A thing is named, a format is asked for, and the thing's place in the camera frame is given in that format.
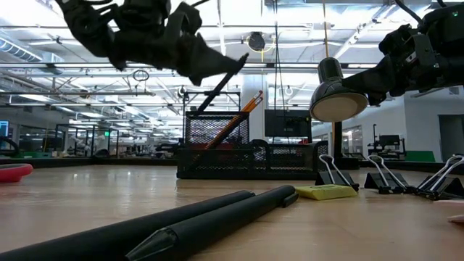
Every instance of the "cable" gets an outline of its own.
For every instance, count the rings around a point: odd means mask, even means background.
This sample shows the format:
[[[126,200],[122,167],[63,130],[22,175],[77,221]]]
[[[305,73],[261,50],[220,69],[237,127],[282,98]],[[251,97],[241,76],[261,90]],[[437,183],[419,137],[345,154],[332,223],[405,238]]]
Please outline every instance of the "cable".
[[[403,9],[406,13],[408,13],[410,16],[414,18],[414,20],[418,21],[419,26],[423,26],[423,21],[422,19],[414,13],[411,9],[407,8],[403,2],[400,0],[394,0],[394,2],[398,5],[399,8]]]
[[[326,57],[328,57],[328,37],[327,37],[327,20],[326,20],[326,1],[322,0],[322,8],[324,11],[324,44],[326,45]]]
[[[79,57],[80,59],[82,59],[84,62],[88,62],[86,59],[82,58],[81,55],[76,54],[73,50],[71,50],[71,49],[67,48],[66,46],[64,46],[63,43],[59,41],[59,38],[57,39],[57,43],[58,43],[61,47],[63,47],[64,49],[70,51],[72,54],[74,54],[75,56],[77,56],[77,57]]]
[[[197,6],[199,6],[200,4],[204,4],[204,3],[208,2],[208,1],[209,1],[209,0],[200,0],[200,1],[198,1],[197,3],[195,3],[195,4],[192,4],[191,6],[192,6],[192,7],[197,7]]]
[[[447,7],[443,0],[436,0],[441,7]]]
[[[101,1],[89,1],[89,0],[80,0],[81,3],[90,4],[90,5],[102,5],[109,4],[113,0],[101,0]]]
[[[281,78],[281,93],[282,93],[282,106],[283,106],[283,121],[286,124],[286,111],[285,111],[285,96],[283,90],[282,69],[281,69],[281,55],[278,49],[278,4],[277,0],[273,0],[273,11],[275,15],[274,28],[275,28],[275,81],[274,81],[274,118],[277,115],[277,75]],[[274,126],[273,144],[276,138],[276,125]],[[290,144],[289,136],[287,135],[287,142]]]

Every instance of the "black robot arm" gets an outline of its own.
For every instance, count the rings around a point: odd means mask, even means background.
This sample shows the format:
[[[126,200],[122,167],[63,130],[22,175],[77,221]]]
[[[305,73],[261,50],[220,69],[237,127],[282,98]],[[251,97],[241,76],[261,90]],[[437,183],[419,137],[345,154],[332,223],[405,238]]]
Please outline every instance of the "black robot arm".
[[[119,70],[126,62],[177,70],[199,86],[203,78],[237,73],[243,63],[211,49],[199,33],[202,19],[195,7],[181,2],[170,14],[170,0],[57,0],[72,35],[93,55],[108,57]],[[94,6],[107,4],[100,9]],[[108,22],[119,27],[114,32]]]
[[[402,25],[378,45],[384,58],[376,67],[342,80],[378,105],[386,93],[459,86],[464,83],[464,3],[436,9],[417,29]]]

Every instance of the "table surface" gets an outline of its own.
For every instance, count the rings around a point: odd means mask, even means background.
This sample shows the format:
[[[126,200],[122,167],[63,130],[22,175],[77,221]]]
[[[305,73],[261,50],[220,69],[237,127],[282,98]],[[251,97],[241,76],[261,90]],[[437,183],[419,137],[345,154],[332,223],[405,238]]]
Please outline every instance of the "table surface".
[[[364,184],[374,169],[350,171]],[[428,174],[401,171],[418,185]],[[259,194],[314,181],[177,180],[175,167],[82,166],[38,169],[0,184],[0,252],[238,190]],[[192,260],[462,260],[464,226],[447,217],[464,207],[413,195],[299,199],[262,216]]]

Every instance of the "black binder clip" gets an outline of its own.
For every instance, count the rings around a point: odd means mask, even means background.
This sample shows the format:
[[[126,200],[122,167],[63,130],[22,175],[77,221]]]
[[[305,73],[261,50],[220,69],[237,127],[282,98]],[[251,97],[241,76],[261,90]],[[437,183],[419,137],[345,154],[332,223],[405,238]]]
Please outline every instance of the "black binder clip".
[[[373,161],[373,157],[377,157],[381,161],[382,167],[388,172],[384,174],[378,164]],[[378,173],[368,173],[365,179],[365,189],[378,189],[379,194],[411,194],[414,193],[415,188],[407,184],[405,178],[401,173],[393,173],[389,168],[385,166],[383,157],[377,155],[370,155],[368,160],[377,167]]]
[[[332,159],[332,166],[335,169],[337,175],[332,175],[331,167],[328,163],[323,159],[324,157]],[[341,172],[335,166],[335,159],[327,154],[322,154],[319,156],[319,160],[324,162],[327,167],[327,171],[319,172],[318,177],[316,178],[316,186],[318,185],[326,185],[326,184],[336,184],[336,185],[343,185],[343,186],[351,186],[355,191],[359,191],[360,184],[355,183],[348,172]]]
[[[435,175],[427,177],[415,190],[415,194],[431,200],[464,199],[464,188],[459,178],[448,178],[458,165],[464,163],[464,156],[454,156]]]

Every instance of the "mesh desk organizer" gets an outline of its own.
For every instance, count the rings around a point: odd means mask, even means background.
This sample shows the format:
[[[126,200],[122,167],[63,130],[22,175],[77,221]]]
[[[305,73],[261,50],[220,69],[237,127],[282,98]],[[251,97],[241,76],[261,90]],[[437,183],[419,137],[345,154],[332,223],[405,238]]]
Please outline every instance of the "mesh desk organizer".
[[[217,135],[232,119],[232,128]],[[249,140],[248,112],[186,112],[185,148],[179,149],[178,178],[315,180],[322,169],[319,154],[327,141],[316,144],[268,144]]]

